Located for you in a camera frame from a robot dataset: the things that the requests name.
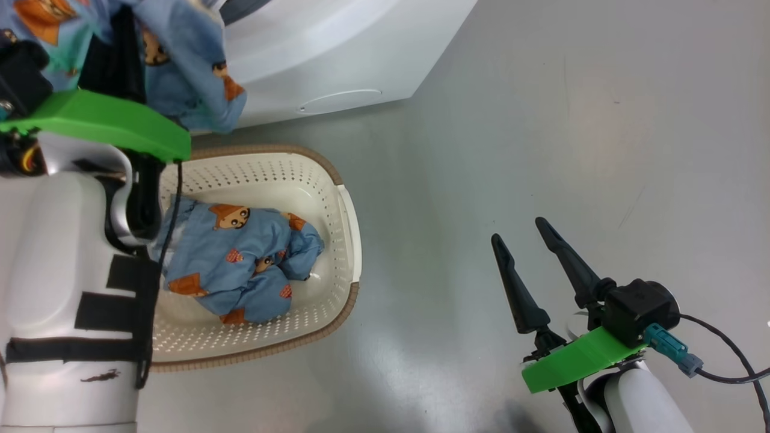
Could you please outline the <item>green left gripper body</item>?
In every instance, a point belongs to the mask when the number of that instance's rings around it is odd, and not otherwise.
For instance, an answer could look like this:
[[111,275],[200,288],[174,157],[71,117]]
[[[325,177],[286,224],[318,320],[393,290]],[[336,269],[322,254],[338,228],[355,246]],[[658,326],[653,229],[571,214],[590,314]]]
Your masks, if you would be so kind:
[[156,238],[162,172],[190,156],[189,132],[138,102],[86,90],[53,93],[27,112],[2,101],[2,176],[93,176],[107,195],[107,237],[119,247]]

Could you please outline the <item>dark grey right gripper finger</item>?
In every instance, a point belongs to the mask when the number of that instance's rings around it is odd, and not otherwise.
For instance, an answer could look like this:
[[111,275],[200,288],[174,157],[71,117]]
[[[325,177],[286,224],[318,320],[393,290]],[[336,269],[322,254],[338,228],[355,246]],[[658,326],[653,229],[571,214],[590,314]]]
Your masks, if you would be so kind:
[[539,361],[566,345],[566,340],[549,327],[550,317],[532,298],[516,271],[516,263],[497,233],[490,237],[497,268],[518,334],[534,333],[535,349],[523,361]]
[[604,302],[608,291],[617,287],[617,283],[611,278],[597,276],[547,219],[537,217],[535,225],[547,249],[558,258],[567,279],[574,288],[577,306],[581,309],[590,309]]

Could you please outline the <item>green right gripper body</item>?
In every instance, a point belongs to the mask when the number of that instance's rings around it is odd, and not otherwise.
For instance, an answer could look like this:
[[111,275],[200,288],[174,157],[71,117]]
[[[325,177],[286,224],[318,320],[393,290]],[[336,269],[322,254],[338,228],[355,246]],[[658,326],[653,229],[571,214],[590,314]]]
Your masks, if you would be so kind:
[[604,327],[567,342],[540,327],[535,332],[535,351],[523,361],[522,378],[535,395],[556,391],[579,432],[613,432],[608,412],[588,397],[585,380],[595,373],[635,358],[645,343],[628,348]]

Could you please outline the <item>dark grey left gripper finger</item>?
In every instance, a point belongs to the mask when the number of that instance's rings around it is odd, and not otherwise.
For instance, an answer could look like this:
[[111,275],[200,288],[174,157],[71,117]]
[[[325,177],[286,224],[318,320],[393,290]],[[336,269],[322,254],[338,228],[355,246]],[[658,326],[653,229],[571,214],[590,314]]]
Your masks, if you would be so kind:
[[94,35],[79,76],[80,90],[146,103],[145,69],[140,60],[132,9],[121,6],[111,17],[111,41]]

